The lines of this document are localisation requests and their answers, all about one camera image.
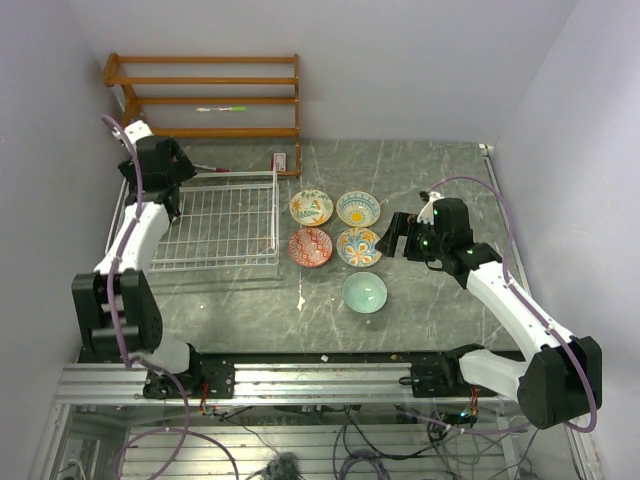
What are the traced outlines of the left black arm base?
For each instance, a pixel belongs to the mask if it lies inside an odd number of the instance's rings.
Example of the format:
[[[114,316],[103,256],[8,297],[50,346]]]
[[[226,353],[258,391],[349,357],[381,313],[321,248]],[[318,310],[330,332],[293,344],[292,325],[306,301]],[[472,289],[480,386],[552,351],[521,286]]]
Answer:
[[[189,398],[230,399],[234,394],[235,369],[222,360],[204,359],[175,374]],[[143,386],[145,399],[180,399],[178,386],[165,374],[149,372]]]

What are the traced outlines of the red patterned blue bowl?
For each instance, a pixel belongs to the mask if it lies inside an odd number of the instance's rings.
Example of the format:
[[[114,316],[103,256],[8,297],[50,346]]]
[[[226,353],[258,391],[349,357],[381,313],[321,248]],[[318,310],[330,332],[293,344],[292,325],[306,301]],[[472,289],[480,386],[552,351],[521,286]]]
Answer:
[[[301,228],[289,238],[288,253],[297,265],[318,268],[331,258],[333,241],[324,230],[315,227]]]

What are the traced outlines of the star and leaves bowl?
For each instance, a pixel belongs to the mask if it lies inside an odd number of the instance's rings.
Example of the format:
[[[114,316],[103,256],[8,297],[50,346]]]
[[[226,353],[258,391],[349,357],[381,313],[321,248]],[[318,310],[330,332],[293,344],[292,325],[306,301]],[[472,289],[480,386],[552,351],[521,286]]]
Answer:
[[[289,202],[289,211],[299,225],[318,227],[330,220],[334,204],[323,191],[305,189],[292,197]]]

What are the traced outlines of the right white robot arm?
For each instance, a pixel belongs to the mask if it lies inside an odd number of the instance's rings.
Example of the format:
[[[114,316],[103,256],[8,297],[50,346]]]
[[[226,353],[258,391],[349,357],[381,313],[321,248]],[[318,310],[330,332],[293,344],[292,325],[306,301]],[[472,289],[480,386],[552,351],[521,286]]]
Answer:
[[[467,205],[459,198],[424,193],[417,214],[396,212],[375,248],[403,256],[452,277],[480,300],[515,341],[522,355],[513,360],[470,344],[438,355],[436,371],[416,369],[404,378],[415,395],[435,386],[459,396],[473,386],[518,403],[539,429],[586,415],[594,429],[602,405],[602,350],[590,336],[577,337],[552,319],[509,275],[503,258],[487,243],[475,241]]]

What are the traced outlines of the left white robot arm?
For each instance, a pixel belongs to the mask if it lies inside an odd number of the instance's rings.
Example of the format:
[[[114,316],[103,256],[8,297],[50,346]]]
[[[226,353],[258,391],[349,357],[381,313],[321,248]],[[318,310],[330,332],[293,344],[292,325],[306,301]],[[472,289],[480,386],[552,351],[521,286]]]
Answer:
[[[71,284],[81,357],[147,367],[147,398],[230,398],[234,368],[165,332],[147,279],[161,238],[180,215],[180,187],[195,167],[171,137],[128,135],[124,144],[132,154],[118,166],[129,186],[123,223],[105,257]]]

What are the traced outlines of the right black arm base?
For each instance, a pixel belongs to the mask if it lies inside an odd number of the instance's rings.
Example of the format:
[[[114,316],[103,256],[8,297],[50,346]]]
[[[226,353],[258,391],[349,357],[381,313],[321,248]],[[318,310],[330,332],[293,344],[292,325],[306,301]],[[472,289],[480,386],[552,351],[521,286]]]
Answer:
[[[457,368],[448,362],[412,364],[398,383],[410,387],[414,398],[453,397],[464,387]]]

